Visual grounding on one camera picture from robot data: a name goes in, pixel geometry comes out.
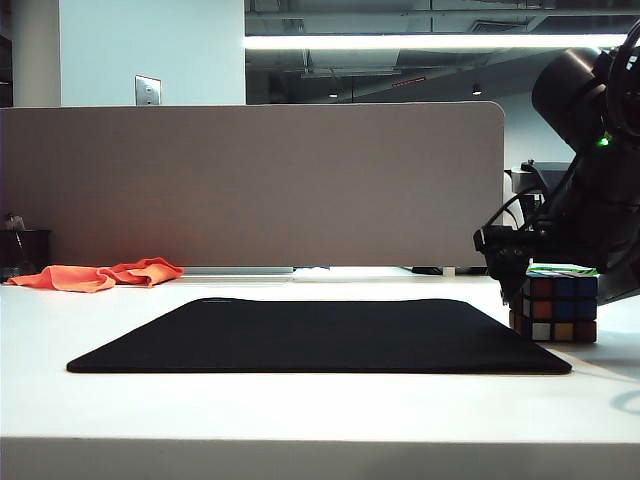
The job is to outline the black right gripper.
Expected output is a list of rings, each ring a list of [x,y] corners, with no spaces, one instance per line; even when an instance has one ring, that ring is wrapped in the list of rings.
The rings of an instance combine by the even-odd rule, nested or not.
[[[511,199],[473,234],[489,274],[500,284],[508,305],[526,282],[530,263],[576,264],[601,269],[608,261],[608,205],[597,199],[545,199],[515,228],[499,222],[518,203]],[[598,305],[639,295],[639,274],[633,269],[598,277]]]

